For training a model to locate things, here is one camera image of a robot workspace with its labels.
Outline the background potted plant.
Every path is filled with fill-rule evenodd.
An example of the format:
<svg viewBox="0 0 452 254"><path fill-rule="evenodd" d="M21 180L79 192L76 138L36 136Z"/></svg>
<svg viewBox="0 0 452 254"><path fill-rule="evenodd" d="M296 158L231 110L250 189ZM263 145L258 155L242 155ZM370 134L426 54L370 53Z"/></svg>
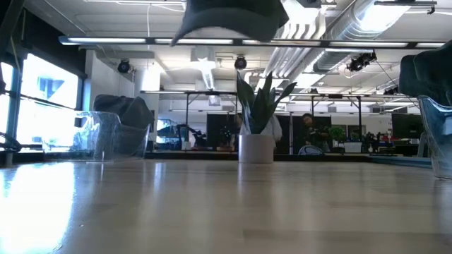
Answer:
<svg viewBox="0 0 452 254"><path fill-rule="evenodd" d="M346 141L345 130L339 126L331 126L328 132L332 140L332 151L343 155Z"/></svg>

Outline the background robot station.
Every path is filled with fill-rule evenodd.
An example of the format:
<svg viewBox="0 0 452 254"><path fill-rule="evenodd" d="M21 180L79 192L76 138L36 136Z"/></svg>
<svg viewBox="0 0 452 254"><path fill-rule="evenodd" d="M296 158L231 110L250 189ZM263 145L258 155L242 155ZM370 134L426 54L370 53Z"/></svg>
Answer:
<svg viewBox="0 0 452 254"><path fill-rule="evenodd" d="M166 124L157 130L157 150L205 150L207 135L184 124Z"/></svg>

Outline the green snake plant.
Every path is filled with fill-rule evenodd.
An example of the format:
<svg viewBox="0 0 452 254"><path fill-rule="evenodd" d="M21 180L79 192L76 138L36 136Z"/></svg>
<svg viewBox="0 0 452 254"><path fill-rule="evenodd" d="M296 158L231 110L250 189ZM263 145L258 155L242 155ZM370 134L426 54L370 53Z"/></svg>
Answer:
<svg viewBox="0 0 452 254"><path fill-rule="evenodd" d="M275 110L282 99L289 96L297 85L297 82L290 83L285 87L279 97L277 91L272 87L273 73L270 72L265 79L263 87L254 92L240 73L237 72L237 97L242 106L242 116L250 134L261 134L268 122L275 113Z"/></svg>

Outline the clear plastic bin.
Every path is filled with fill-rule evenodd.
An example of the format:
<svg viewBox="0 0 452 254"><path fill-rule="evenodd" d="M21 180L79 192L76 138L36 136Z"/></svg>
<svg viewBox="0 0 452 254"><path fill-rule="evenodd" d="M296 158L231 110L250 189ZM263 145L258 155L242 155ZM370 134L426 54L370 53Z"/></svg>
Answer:
<svg viewBox="0 0 452 254"><path fill-rule="evenodd" d="M452 180L452 107L438 104L424 95L417 100L434 175Z"/></svg>
<svg viewBox="0 0 452 254"><path fill-rule="evenodd" d="M145 156L151 125L135 128L113 113L75 111L81 126L52 124L42 134L44 158L49 161L115 162Z"/></svg>

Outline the white round plant pot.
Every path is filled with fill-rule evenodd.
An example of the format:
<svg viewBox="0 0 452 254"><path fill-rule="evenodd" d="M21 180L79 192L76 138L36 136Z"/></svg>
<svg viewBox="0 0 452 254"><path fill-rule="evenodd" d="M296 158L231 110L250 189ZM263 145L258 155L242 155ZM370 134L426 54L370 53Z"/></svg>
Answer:
<svg viewBox="0 0 452 254"><path fill-rule="evenodd" d="M240 135L239 162L245 164L271 164L275 141L261 134Z"/></svg>

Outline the black aluminium table frame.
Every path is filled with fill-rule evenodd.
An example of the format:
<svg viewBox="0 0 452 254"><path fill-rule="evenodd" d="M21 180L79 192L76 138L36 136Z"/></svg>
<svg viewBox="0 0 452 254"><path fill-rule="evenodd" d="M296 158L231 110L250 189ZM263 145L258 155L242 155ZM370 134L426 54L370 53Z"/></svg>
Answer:
<svg viewBox="0 0 452 254"><path fill-rule="evenodd" d="M11 155L12 161L7 162L8 154L0 152L0 168L11 167L15 164L34 164L45 162L80 162L86 164L112 164L143 159L154 160L217 160L237 161L238 155L226 152L147 152L144 158L128 157L114 160L86 160L86 159L52 159L43 152L24 152ZM274 162L371 162L367 155L274 155Z"/></svg>

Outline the white blue round object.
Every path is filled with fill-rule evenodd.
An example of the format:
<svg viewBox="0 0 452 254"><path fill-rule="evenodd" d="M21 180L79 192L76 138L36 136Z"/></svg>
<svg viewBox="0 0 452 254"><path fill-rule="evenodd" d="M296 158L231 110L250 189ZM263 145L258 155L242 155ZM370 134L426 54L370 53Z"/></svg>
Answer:
<svg viewBox="0 0 452 254"><path fill-rule="evenodd" d="M302 156L321 156L324 155L324 152L319 147L314 145L304 145L299 149L298 155Z"/></svg>

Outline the silver ventilation duct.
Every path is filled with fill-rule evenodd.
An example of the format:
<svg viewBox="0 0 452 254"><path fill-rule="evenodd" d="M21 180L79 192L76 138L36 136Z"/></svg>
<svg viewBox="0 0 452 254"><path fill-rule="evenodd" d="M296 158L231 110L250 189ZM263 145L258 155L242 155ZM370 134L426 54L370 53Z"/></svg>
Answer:
<svg viewBox="0 0 452 254"><path fill-rule="evenodd" d="M329 30L326 40L375 40L405 14L409 6L376 5L375 1L356 0L338 22ZM309 67L316 73L327 73L343 62L350 53L312 51L315 62Z"/></svg>

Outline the overhead light bar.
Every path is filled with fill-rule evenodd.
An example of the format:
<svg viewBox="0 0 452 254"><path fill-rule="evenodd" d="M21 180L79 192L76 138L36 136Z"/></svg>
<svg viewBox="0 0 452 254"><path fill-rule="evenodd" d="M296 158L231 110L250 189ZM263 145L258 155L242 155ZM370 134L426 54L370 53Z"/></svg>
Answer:
<svg viewBox="0 0 452 254"><path fill-rule="evenodd" d="M66 46L88 45L169 45L173 46L231 46L231 47L301 47L322 49L436 49L444 42L385 41L385 40L288 40L274 39L268 42L240 38L183 38L173 42L168 37L68 37L60 36Z"/></svg>

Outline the grey-blue denim baseball cap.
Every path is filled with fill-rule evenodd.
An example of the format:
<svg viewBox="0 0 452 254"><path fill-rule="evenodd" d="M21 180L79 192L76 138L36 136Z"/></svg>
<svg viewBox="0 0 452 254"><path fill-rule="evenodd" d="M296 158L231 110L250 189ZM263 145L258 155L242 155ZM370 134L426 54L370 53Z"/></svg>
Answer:
<svg viewBox="0 0 452 254"><path fill-rule="evenodd" d="M202 28L224 28L269 42L288 21L281 0L186 0L182 24L170 45Z"/></svg>
<svg viewBox="0 0 452 254"><path fill-rule="evenodd" d="M94 111L115 114L119 125L113 127L113 150L120 155L142 157L153 132L155 115L141 97L98 95Z"/></svg>

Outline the black monitor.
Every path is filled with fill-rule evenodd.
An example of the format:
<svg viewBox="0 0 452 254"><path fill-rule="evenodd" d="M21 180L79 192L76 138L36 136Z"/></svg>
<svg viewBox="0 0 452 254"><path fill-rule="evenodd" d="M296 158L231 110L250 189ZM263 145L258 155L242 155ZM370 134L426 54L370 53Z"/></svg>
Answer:
<svg viewBox="0 0 452 254"><path fill-rule="evenodd" d="M415 114L391 114L394 138L419 139L424 132L422 118Z"/></svg>

